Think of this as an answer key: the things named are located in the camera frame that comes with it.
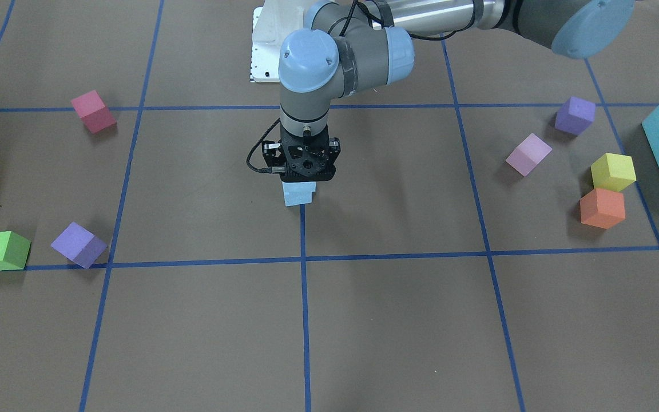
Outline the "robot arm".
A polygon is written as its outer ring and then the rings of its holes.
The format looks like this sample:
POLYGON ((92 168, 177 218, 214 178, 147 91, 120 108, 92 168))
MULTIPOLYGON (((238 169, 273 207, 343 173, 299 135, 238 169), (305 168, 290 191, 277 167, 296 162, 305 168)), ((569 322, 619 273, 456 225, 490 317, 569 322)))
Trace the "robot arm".
POLYGON ((266 1, 252 56, 280 84, 277 142, 259 138, 260 174, 285 183, 331 180, 340 154, 328 133, 334 99, 390 85, 414 68, 414 40, 442 41, 470 29, 513 32, 554 54, 589 58, 633 14, 633 1, 266 1))

